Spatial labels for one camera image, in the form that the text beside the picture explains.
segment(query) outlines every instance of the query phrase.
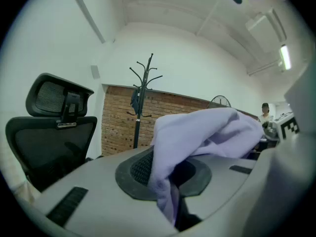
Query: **white ceiling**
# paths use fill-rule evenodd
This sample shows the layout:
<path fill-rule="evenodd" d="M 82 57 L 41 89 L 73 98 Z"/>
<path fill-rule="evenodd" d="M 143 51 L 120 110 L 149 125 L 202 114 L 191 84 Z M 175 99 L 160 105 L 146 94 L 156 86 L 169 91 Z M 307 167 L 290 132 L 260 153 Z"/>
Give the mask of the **white ceiling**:
<path fill-rule="evenodd" d="M 314 42 L 305 24 L 284 0 L 124 0 L 127 22 L 173 26 L 204 37 L 240 60 L 253 72 L 280 59 L 279 47 L 265 53 L 245 24 L 273 8 L 285 30 L 292 69 L 277 64 L 256 73 L 263 83 L 295 80 L 313 52 Z"/>

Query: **office chair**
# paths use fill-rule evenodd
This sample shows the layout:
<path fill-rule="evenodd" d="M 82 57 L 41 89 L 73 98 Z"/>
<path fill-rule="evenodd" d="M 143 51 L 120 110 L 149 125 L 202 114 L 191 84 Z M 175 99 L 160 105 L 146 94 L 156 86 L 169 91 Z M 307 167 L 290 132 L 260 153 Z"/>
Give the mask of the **office chair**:
<path fill-rule="evenodd" d="M 26 99 L 32 117 L 16 117 L 6 125 L 8 143 L 39 190 L 84 164 L 97 118 L 84 117 L 94 92 L 73 82 L 41 74 Z"/>

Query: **black rubber pad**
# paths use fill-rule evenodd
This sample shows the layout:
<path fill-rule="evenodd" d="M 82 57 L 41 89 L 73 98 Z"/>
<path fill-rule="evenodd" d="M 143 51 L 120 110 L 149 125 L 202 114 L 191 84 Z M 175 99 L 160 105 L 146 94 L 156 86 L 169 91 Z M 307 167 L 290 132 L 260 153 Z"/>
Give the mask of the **black rubber pad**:
<path fill-rule="evenodd" d="M 63 227 L 69 220 L 88 190 L 81 187 L 74 187 L 64 198 L 48 213 L 47 218 Z"/>
<path fill-rule="evenodd" d="M 241 167 L 241 166 L 237 166 L 237 165 L 233 165 L 229 169 L 240 172 L 240 173 L 244 173 L 247 175 L 249 175 L 252 171 L 251 168 Z"/>

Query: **purple fabric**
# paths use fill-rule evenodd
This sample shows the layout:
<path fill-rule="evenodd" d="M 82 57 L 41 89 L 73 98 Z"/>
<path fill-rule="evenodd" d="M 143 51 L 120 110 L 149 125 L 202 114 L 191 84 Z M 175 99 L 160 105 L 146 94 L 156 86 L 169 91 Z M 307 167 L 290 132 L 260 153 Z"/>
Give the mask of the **purple fabric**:
<path fill-rule="evenodd" d="M 170 183 L 174 167 L 188 156 L 214 154 L 241 158 L 261 139 L 261 124 L 233 108 L 216 108 L 190 114 L 166 115 L 154 127 L 154 159 L 149 188 L 157 205 L 174 225 L 179 191 Z"/>

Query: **brick wall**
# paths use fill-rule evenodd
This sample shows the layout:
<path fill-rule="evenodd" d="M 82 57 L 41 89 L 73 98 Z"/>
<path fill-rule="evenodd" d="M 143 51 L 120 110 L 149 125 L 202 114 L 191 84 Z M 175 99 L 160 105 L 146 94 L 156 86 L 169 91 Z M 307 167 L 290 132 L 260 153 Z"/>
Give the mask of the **brick wall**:
<path fill-rule="evenodd" d="M 106 92 L 102 117 L 102 154 L 113 155 L 133 148 L 135 118 L 126 113 L 130 106 L 133 89 L 109 86 Z M 209 102 L 167 93 L 146 91 L 141 118 L 138 146 L 147 146 L 154 136 L 157 118 L 167 114 L 190 113 L 207 108 Z"/>

